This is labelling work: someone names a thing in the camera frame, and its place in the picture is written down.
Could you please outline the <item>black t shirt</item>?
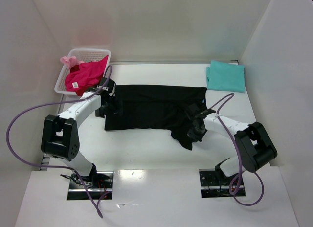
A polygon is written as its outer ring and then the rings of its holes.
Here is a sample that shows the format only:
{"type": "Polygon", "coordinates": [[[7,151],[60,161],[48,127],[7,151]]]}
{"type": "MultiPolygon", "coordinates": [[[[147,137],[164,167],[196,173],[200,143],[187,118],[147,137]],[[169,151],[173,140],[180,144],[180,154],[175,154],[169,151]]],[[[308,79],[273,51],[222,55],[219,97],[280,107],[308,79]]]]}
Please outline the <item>black t shirt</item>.
{"type": "Polygon", "coordinates": [[[206,91],[205,87],[118,85],[115,97],[120,111],[106,116],[105,130],[169,130],[183,148],[192,150],[187,135],[192,121],[186,111],[191,105],[206,110],[206,91]]]}

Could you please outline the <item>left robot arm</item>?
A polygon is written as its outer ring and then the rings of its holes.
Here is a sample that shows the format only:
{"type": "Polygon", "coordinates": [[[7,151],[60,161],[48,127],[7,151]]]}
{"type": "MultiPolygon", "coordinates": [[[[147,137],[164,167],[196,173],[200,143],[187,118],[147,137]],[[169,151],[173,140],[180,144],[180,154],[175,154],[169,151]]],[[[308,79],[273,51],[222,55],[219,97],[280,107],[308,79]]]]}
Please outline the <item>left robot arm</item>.
{"type": "Polygon", "coordinates": [[[103,86],[96,86],[84,92],[79,102],[58,115],[48,115],[44,120],[41,143],[42,152],[61,160],[73,168],[90,186],[105,177],[97,175],[96,166],[79,151],[78,129],[91,114],[106,118],[121,112],[115,99],[116,83],[110,78],[101,80],[103,86]]]}

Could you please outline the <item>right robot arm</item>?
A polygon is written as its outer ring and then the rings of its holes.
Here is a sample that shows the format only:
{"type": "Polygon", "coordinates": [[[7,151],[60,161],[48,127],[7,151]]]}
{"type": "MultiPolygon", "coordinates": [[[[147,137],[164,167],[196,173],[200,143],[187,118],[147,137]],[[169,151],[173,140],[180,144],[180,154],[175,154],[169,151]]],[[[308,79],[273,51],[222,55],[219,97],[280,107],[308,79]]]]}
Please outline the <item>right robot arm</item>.
{"type": "Polygon", "coordinates": [[[219,116],[212,109],[201,111],[196,104],[188,106],[186,114],[192,123],[187,132],[192,142],[201,142],[207,131],[235,141],[235,148],[238,149],[239,155],[227,158],[215,166],[216,172],[223,178],[236,175],[240,170],[256,172],[278,155],[272,140],[260,122],[242,123],[219,116]]]}

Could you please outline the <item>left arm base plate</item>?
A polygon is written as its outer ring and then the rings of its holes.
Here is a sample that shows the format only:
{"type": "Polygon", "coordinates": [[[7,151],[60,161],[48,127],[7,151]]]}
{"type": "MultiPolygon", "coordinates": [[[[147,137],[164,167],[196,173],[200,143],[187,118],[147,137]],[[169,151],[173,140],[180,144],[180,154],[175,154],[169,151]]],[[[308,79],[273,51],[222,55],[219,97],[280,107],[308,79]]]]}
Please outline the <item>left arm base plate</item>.
{"type": "MultiPolygon", "coordinates": [[[[112,188],[113,188],[113,171],[99,171],[97,172],[98,180],[95,183],[85,182],[93,200],[98,200],[102,195],[104,200],[112,199],[112,188]]],[[[89,197],[82,185],[81,181],[75,173],[71,176],[66,175],[69,179],[69,188],[67,192],[67,200],[88,200],[89,197]]]]}

